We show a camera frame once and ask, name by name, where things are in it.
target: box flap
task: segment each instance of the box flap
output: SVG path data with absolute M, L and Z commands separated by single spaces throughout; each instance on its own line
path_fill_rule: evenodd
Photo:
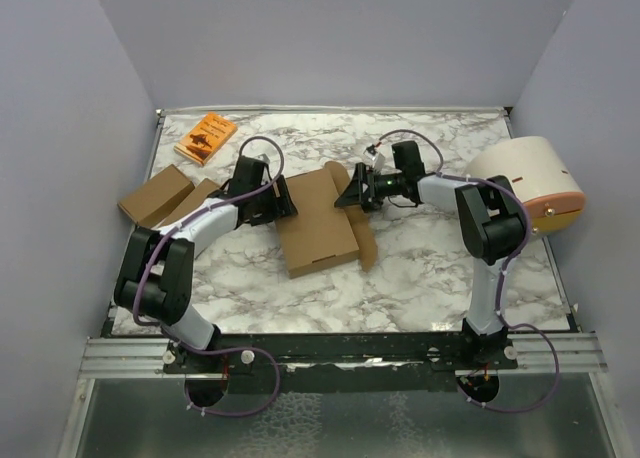
M 170 165 L 120 200 L 118 206 L 134 223 L 150 228 L 166 218 L 193 189 L 191 180 Z
M 324 167 L 331 173 L 338 195 L 340 195 L 351 181 L 349 173 L 342 164 L 336 161 L 328 161 Z M 369 226 L 369 218 L 359 205 L 348 206 L 344 208 L 344 211 L 360 248 L 362 271 L 367 272 L 373 268 L 378 259 L 378 244 L 373 236 L 373 230 Z
M 295 278 L 357 259 L 359 248 L 331 173 L 320 169 L 287 179 L 297 216 L 276 221 L 289 276 Z
M 189 196 L 187 196 L 182 203 L 180 203 L 177 208 L 165 218 L 160 226 L 170 225 L 171 223 L 184 218 L 193 210 L 198 208 L 207 196 L 219 188 L 220 186 L 216 182 L 211 181 L 209 178 L 205 178 L 198 186 L 196 186 L 195 190 L 189 193 Z

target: gray wall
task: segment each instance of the gray wall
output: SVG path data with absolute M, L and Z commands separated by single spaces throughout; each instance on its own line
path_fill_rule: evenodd
M 640 451 L 640 7 L 575 0 L 513 112 L 517 134 L 547 136 L 588 196 L 553 239 L 580 320 L 598 331 Z
M 0 456 L 53 456 L 153 107 L 97 0 L 0 0 Z
M 157 107 L 513 105 L 571 0 L 100 0 Z

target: purple cable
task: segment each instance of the purple cable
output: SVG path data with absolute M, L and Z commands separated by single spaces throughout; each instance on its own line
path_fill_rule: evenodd
M 138 289 L 136 290 L 136 296 L 133 300 L 133 306 L 132 306 L 132 314 L 133 314 L 133 320 L 137 325 L 140 326 L 160 326 L 159 322 L 150 322 L 150 321 L 141 321 L 140 320 L 140 300 L 142 299 L 142 291 L 144 290 L 144 286 L 147 283 L 147 280 L 149 279 L 149 274 L 151 273 L 151 268 L 153 267 L 154 263 L 157 261 L 158 256 L 160 255 L 160 252 L 162 251 L 162 248 L 164 247 L 164 245 L 167 243 L 167 241 L 169 241 L 169 238 L 171 238 L 171 236 L 173 234 L 175 234 L 178 230 L 180 230 L 184 225 L 187 225 L 189 223 L 191 223 L 193 220 L 195 220 L 196 218 L 198 218 L 199 216 L 204 215 L 205 213 L 208 213 L 211 210 L 214 210 L 216 208 L 220 208 L 221 206 L 225 206 L 225 205 L 230 205 L 233 203 L 237 203 L 238 201 L 241 200 L 246 200 L 247 198 L 251 198 L 253 196 L 256 196 L 266 190 L 268 190 L 269 188 L 271 188 L 275 183 L 276 180 L 278 178 L 280 178 L 280 176 L 282 176 L 282 172 L 284 171 L 284 154 L 282 153 L 282 149 L 278 146 L 278 144 L 273 141 L 271 138 L 267 138 L 265 136 L 253 136 L 251 138 L 249 138 L 248 140 L 246 140 L 242 146 L 240 146 L 240 150 L 239 150 L 239 154 L 242 155 L 242 151 L 244 150 L 245 146 L 247 146 L 247 144 L 249 144 L 252 141 L 255 140 L 261 140 L 261 141 L 266 141 L 267 143 L 270 143 L 271 145 L 273 145 L 273 147 L 276 149 L 276 151 L 278 152 L 278 155 L 280 157 L 280 167 L 278 168 L 278 171 L 276 172 L 276 174 L 273 176 L 273 178 L 271 178 L 269 180 L 268 183 L 262 185 L 261 187 L 249 192 L 249 193 L 245 193 L 243 195 L 239 195 L 239 196 L 234 196 L 233 198 L 229 198 L 226 199 L 224 201 L 219 201 L 217 203 L 214 203 L 213 205 L 211 205 L 210 207 L 207 208 L 202 208 L 192 214 L 190 214 L 189 216 L 187 216 L 181 223 L 179 223 L 178 225 L 174 226 L 173 228 L 171 228 L 166 235 L 164 235 L 162 237 L 162 239 L 158 242 L 158 244 L 156 245 L 155 249 L 153 250 L 153 253 L 151 254 L 151 257 L 149 258 L 149 261 L 147 262 L 147 265 L 145 266 L 144 272 L 142 274 L 142 277 L 140 278 L 140 283 L 138 284 Z M 174 341 L 177 341 L 175 338 L 173 338 L 172 336 L 168 335 L 168 332 L 166 332 L 166 330 L 162 330 L 163 334 L 165 336 L 167 336 L 169 339 L 172 339 Z M 276 383 L 275 386 L 273 388 L 273 392 L 271 393 L 271 395 L 269 396 L 269 399 L 262 405 L 260 405 L 257 408 L 254 408 L 252 410 L 248 410 L 248 411 L 240 411 L 240 412 L 225 412 L 225 411 L 216 411 L 216 410 L 209 410 L 207 408 L 204 409 L 205 413 L 208 413 L 210 415 L 216 415 L 216 416 L 226 416 L 226 417 L 236 417 L 236 418 L 241 418 L 244 416 L 251 416 L 251 415 L 255 415 L 256 413 L 261 412 L 262 410 L 264 410 L 267 406 L 269 406 L 271 403 L 273 403 L 275 401 L 275 399 L 278 396 L 278 393 L 280 391 L 280 370 L 278 368 L 278 363 L 276 362 L 275 358 L 267 351 L 260 349 L 260 348 L 253 348 L 253 347 L 242 347 L 242 348 L 226 348 L 226 349 L 222 349 L 222 350 L 213 350 L 213 351 L 206 351 L 206 350 L 198 350 L 196 348 L 193 348 L 191 346 L 189 346 L 186 343 L 180 343 L 180 346 L 182 346 L 183 348 L 185 348 L 187 351 L 190 351 L 191 353 L 195 353 L 198 355 L 203 355 L 203 356 L 219 356 L 219 355 L 226 355 L 229 353 L 240 353 L 244 350 L 251 350 L 255 353 L 259 353 L 263 356 L 266 356 L 267 359 L 271 362 L 271 364 L 273 365 L 273 369 L 275 371 L 275 375 L 276 375 Z M 188 392 L 187 392 L 187 399 L 189 400 L 189 402 L 191 402 L 191 398 L 188 396 Z
M 485 410 L 489 410 L 489 411 L 495 411 L 497 413 L 509 413 L 509 414 L 515 414 L 515 413 L 526 413 L 528 411 L 533 411 L 536 410 L 538 408 L 540 408 L 541 406 L 545 405 L 546 403 L 548 403 L 551 398 L 553 398 L 553 395 L 555 395 L 556 391 L 558 390 L 558 386 L 560 385 L 560 360 L 558 359 L 558 352 L 556 351 L 555 346 L 553 346 L 553 343 L 551 343 L 551 340 L 549 339 L 549 337 L 542 331 L 540 330 L 538 327 L 531 325 L 529 323 L 520 323 L 517 325 L 511 325 L 507 322 L 507 320 L 504 318 L 504 316 L 502 315 L 502 306 L 501 306 L 501 301 L 502 301 L 502 291 L 504 289 L 504 280 L 505 280 L 505 273 L 506 270 L 509 266 L 509 263 L 511 263 L 511 261 L 513 261 L 524 249 L 524 247 L 527 245 L 527 243 L 529 242 L 530 238 L 531 238 L 531 229 L 532 229 L 532 223 L 531 223 L 531 217 L 529 216 L 529 212 L 527 211 L 527 208 L 524 206 L 524 204 L 520 201 L 520 199 L 511 191 L 507 190 L 506 188 L 497 185 L 496 183 L 489 181 L 489 180 L 485 180 L 482 178 L 469 178 L 469 177 L 461 177 L 461 176 L 454 176 L 454 175 L 445 175 L 442 173 L 442 167 L 444 166 L 444 157 L 442 155 L 442 152 L 440 151 L 440 149 L 438 148 L 438 146 L 431 141 L 429 138 L 427 138 L 425 135 L 423 135 L 422 133 L 418 133 L 417 131 L 413 131 L 413 130 L 407 130 L 407 129 L 400 129 L 400 130 L 394 130 L 394 131 L 390 131 L 388 133 L 385 133 L 384 135 L 382 135 L 380 137 L 380 139 L 378 140 L 378 143 L 382 142 L 383 139 L 387 138 L 390 135 L 396 134 L 396 133 L 410 133 L 412 135 L 415 135 L 419 138 L 421 138 L 423 141 L 426 141 L 431 148 L 433 148 L 435 150 L 435 152 L 438 154 L 438 158 L 440 160 L 440 163 L 438 165 L 438 167 L 436 168 L 436 176 L 440 177 L 440 178 L 444 178 L 446 180 L 453 180 L 453 181 L 458 181 L 458 182 L 462 182 L 462 183 L 478 183 L 478 184 L 482 184 L 482 185 L 486 185 L 490 188 L 493 188 L 494 190 L 497 190 L 501 193 L 503 193 L 504 195 L 508 196 L 510 200 L 512 200 L 516 205 L 518 205 L 518 207 L 520 208 L 520 211 L 522 212 L 522 216 L 524 217 L 524 226 L 525 226 L 525 234 L 524 234 L 524 238 L 522 239 L 522 242 L 518 245 L 518 247 L 513 250 L 513 252 L 511 254 L 509 254 L 509 256 L 507 256 L 507 258 L 504 260 L 504 262 L 502 263 L 501 268 L 501 273 L 500 276 L 498 276 L 498 283 L 497 283 L 497 287 L 496 287 L 496 298 L 495 298 L 495 311 L 496 314 L 498 315 L 498 318 L 500 319 L 500 321 L 502 322 L 502 324 L 504 326 L 506 326 L 507 328 L 511 329 L 511 330 L 519 330 L 521 328 L 529 328 L 530 330 L 533 330 L 534 332 L 536 332 L 537 334 L 539 334 L 542 339 L 547 343 L 547 345 L 549 345 L 549 350 L 551 351 L 551 354 L 553 356 L 553 362 L 554 362 L 554 366 L 555 366 L 555 375 L 554 375 L 554 380 L 553 380 L 553 385 L 551 385 L 551 388 L 549 389 L 549 392 L 543 397 L 541 398 L 539 401 L 537 401 L 536 403 L 533 403 L 532 405 L 529 406 L 525 406 L 523 408 L 514 408 L 514 409 L 507 409 L 507 408 L 500 408 L 497 406 L 492 406 L 489 405 L 487 403 L 481 403 L 477 400 L 474 400 L 473 398 L 471 398 L 469 395 L 467 395 L 467 393 L 465 393 L 465 391 L 458 386 L 458 390 L 467 398 L 467 401 L 469 403 L 472 403 L 476 406 L 479 406 L 480 408 L 484 408 Z

